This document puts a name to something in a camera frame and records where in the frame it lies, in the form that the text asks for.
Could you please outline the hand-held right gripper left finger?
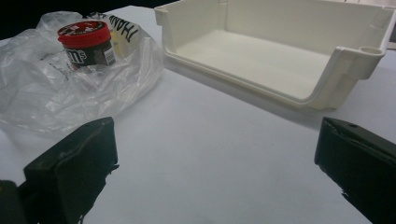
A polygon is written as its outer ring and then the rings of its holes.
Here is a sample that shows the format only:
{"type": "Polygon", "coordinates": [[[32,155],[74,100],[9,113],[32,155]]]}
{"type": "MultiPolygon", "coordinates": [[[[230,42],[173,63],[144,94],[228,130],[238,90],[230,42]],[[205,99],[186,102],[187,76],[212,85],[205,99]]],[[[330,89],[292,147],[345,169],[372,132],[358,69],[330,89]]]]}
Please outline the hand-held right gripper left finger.
{"type": "Polygon", "coordinates": [[[118,167],[113,118],[81,125],[23,168],[28,223],[81,224],[118,167]]]}

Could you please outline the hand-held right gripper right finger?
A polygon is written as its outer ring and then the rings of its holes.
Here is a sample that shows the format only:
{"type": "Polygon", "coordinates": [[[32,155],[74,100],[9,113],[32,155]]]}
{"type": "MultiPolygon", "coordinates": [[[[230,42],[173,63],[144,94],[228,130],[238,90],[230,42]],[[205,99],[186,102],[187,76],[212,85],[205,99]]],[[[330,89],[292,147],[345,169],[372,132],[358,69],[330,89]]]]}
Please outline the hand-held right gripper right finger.
{"type": "Polygon", "coordinates": [[[396,224],[396,144],[354,123],[322,119],[314,162],[373,224],[396,224]]]}

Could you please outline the clear plastic bag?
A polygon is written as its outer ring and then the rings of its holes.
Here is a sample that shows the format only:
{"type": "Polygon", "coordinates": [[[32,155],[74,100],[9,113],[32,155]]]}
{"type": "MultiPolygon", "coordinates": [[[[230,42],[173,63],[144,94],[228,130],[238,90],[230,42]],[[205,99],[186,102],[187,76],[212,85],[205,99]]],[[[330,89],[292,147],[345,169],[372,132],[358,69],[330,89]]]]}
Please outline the clear plastic bag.
{"type": "Polygon", "coordinates": [[[57,31],[84,21],[77,12],[43,15],[35,29],[0,47],[0,122],[41,133],[69,133],[77,126],[115,117],[149,91],[163,72],[161,48],[140,26],[93,13],[109,26],[110,66],[75,68],[57,31]]]}

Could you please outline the red lidded candy jar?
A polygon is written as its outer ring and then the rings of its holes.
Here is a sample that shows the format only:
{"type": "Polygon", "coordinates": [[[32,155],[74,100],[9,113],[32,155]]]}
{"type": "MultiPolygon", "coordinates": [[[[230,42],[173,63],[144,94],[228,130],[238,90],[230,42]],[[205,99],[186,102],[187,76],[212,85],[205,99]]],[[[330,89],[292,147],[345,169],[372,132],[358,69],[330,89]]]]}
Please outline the red lidded candy jar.
{"type": "Polygon", "coordinates": [[[57,34],[76,69],[97,64],[110,66],[116,61],[110,31],[104,21],[79,21],[59,29],[57,34]]]}

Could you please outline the white plastic bin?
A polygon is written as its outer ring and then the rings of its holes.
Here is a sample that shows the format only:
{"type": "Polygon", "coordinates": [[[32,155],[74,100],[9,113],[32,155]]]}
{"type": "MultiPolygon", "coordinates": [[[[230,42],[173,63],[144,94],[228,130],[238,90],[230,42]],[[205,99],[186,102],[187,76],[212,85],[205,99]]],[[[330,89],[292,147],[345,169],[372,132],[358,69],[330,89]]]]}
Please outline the white plastic bin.
{"type": "Polygon", "coordinates": [[[339,107],[385,56],[396,8],[331,0],[156,7],[167,57],[295,107],[339,107]]]}

